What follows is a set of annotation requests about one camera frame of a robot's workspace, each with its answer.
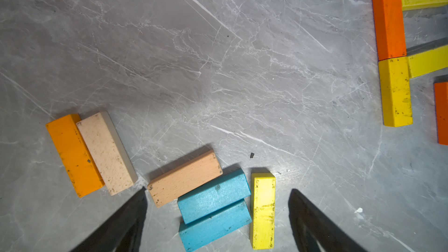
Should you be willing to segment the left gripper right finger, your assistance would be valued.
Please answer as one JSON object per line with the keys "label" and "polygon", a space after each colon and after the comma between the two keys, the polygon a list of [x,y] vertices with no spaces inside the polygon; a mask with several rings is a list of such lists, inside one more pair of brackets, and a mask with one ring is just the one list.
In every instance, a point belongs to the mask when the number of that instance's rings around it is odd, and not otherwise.
{"label": "left gripper right finger", "polygon": [[291,191],[288,206],[290,225],[300,252],[365,251],[299,190]]}

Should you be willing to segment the amber orange block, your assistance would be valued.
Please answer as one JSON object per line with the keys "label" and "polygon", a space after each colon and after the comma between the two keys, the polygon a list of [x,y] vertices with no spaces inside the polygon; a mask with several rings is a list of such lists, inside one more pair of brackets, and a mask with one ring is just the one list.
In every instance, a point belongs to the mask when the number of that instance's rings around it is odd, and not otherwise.
{"label": "amber orange block", "polygon": [[69,114],[47,123],[66,172],[79,198],[101,189],[105,183],[78,129],[79,114]]}

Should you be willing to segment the pale cream wooden block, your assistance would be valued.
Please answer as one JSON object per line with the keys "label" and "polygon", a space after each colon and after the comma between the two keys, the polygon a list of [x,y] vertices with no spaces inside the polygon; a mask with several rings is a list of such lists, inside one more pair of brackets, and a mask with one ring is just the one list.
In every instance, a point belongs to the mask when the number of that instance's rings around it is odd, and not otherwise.
{"label": "pale cream wooden block", "polygon": [[98,112],[77,123],[86,146],[114,196],[135,184],[137,173],[108,112]]}

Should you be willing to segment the tan wooden block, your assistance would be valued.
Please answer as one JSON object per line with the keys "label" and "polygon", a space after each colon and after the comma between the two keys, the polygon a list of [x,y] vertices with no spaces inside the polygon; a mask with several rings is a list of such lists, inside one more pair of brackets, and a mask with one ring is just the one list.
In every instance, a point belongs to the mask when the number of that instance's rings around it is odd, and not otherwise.
{"label": "tan wooden block", "polygon": [[223,174],[214,150],[151,180],[149,193],[160,208]]}

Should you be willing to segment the lower teal block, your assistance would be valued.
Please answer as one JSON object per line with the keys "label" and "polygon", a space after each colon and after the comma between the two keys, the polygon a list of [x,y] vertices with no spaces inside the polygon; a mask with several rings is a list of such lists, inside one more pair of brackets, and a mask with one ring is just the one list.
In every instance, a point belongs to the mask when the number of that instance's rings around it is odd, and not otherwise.
{"label": "lower teal block", "polygon": [[178,234],[185,251],[194,252],[251,222],[247,204],[241,199],[189,224],[182,222]]}

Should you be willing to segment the upper teal block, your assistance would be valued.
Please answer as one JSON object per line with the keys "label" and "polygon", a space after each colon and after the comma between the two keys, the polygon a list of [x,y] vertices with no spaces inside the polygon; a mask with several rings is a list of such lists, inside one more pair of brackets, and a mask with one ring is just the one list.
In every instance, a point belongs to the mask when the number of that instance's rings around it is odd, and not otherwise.
{"label": "upper teal block", "polygon": [[238,169],[179,197],[177,205],[183,222],[189,224],[250,195],[246,175]]}

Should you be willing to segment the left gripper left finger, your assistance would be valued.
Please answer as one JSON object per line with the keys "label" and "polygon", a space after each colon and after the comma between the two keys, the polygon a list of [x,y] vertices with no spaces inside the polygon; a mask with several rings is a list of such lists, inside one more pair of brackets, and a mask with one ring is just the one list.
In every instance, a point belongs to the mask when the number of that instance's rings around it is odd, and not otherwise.
{"label": "left gripper left finger", "polygon": [[143,187],[120,207],[74,252],[137,252],[147,214],[148,200]]}

